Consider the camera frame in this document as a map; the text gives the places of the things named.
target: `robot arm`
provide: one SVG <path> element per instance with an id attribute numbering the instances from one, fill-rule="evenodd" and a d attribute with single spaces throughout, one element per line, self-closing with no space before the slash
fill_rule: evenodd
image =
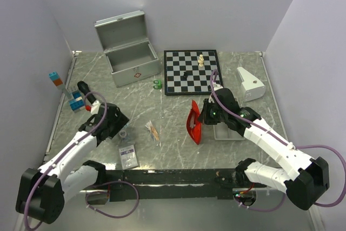
<path id="1" fill-rule="evenodd" d="M 90 92 L 84 82 L 78 83 L 78 88 L 84 93 Z M 39 183 L 29 204 L 29 216 L 45 223 L 53 223 L 60 215 L 64 204 L 82 189 L 105 182 L 105 166 L 94 161 L 85 162 L 77 171 L 71 173 L 76 165 L 107 137 L 113 138 L 128 122 L 129 119 L 121 113 L 119 107 L 107 103 L 107 115 L 99 127 L 88 137 L 70 149 L 64 157 L 54 164 L 71 145 L 97 125 L 104 115 L 105 105 L 88 96 L 92 106 L 91 117 L 80 126 L 74 138 L 54 158 L 38 169 L 27 169 L 22 175 L 19 185 L 16 211 L 24 213 L 29 193 L 37 180 L 52 168 Z"/>
<path id="2" fill-rule="evenodd" d="M 224 122 L 231 130 L 237 131 L 241 136 L 258 145 L 281 166 L 281 168 L 273 168 L 253 159 L 246 159 L 240 162 L 236 168 L 238 182 L 250 181 L 276 188 L 286 193 L 297 207 L 308 210 L 329 188 L 327 162 L 321 157 L 314 159 L 296 149 L 272 130 L 266 121 L 251 108 L 239 107 L 229 89 L 215 84 L 214 90 L 218 99 L 230 111 L 256 123 L 267 131 L 228 114 L 215 103 L 213 95 L 204 100 L 203 110 L 198 120 L 207 125 Z M 269 131 L 287 145 L 283 145 L 269 135 Z"/>

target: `black chess piece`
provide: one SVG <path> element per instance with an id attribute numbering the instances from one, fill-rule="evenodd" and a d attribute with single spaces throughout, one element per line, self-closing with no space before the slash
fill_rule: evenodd
<path id="1" fill-rule="evenodd" d="M 184 72 L 184 75 L 183 75 L 183 78 L 184 78 L 185 80 L 187 80 L 189 75 L 190 75 L 190 72 L 189 72 L 189 71 L 185 71 L 185 72 Z"/>

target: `white plastic block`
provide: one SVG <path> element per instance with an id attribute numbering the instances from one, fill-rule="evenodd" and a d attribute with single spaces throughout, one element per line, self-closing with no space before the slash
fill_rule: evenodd
<path id="1" fill-rule="evenodd" d="M 265 85 L 262 81 L 245 70 L 243 67 L 238 67 L 238 76 L 242 82 L 241 93 L 244 101 L 251 101 L 260 98 L 265 93 Z"/>

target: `chess piece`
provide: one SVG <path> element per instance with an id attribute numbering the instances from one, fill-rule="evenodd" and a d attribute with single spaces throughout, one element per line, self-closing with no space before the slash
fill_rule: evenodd
<path id="1" fill-rule="evenodd" d="M 204 66 L 204 58 L 203 58 L 203 55 L 202 55 L 202 54 L 199 56 L 198 65 L 199 65 L 200 67 L 203 67 L 203 66 Z"/>
<path id="2" fill-rule="evenodd" d="M 185 71 L 185 72 L 184 72 L 184 75 L 183 75 L 183 78 L 184 78 L 185 80 L 187 80 L 187 79 L 188 79 L 188 76 L 189 76 L 189 72 L 188 72 L 188 71 Z"/>

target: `metal box lid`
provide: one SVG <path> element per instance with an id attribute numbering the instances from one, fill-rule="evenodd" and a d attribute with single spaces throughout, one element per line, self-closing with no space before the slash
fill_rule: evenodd
<path id="1" fill-rule="evenodd" d="M 94 26 L 105 53 L 148 39 L 143 11 L 103 19 Z"/>

